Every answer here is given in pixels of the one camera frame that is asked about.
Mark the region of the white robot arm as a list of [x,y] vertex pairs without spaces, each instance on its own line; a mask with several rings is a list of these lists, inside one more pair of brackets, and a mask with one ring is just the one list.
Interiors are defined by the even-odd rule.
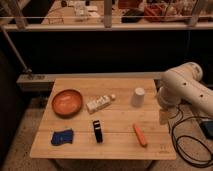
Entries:
[[176,107],[181,100],[213,118],[213,90],[200,83],[203,70],[195,62],[187,62],[170,68],[161,75],[161,87],[156,98],[161,109],[159,122],[164,125],[169,119],[169,109]]

